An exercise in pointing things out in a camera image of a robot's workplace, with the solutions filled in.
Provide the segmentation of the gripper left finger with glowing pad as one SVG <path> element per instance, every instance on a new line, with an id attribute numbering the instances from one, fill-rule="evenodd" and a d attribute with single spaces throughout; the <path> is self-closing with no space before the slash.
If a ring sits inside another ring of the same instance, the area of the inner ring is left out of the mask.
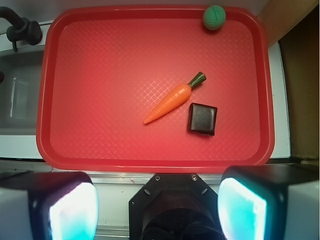
<path id="1" fill-rule="evenodd" d="M 92 240 L 99 218 L 98 191 L 76 172 L 2 172 L 2 240 Z"/>

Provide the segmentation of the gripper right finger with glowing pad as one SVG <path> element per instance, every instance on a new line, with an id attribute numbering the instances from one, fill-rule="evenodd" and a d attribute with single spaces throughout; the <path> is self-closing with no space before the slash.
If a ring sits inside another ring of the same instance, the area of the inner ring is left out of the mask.
<path id="1" fill-rule="evenodd" d="M 318 240 L 319 167 L 231 166 L 218 188 L 218 216 L 228 240 Z"/>

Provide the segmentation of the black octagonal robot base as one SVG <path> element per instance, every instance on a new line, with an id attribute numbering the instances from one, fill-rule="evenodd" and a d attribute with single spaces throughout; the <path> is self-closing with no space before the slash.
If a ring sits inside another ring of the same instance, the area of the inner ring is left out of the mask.
<path id="1" fill-rule="evenodd" d="M 131 240 L 224 240 L 218 194 L 199 175 L 155 174 L 128 202 Z"/>

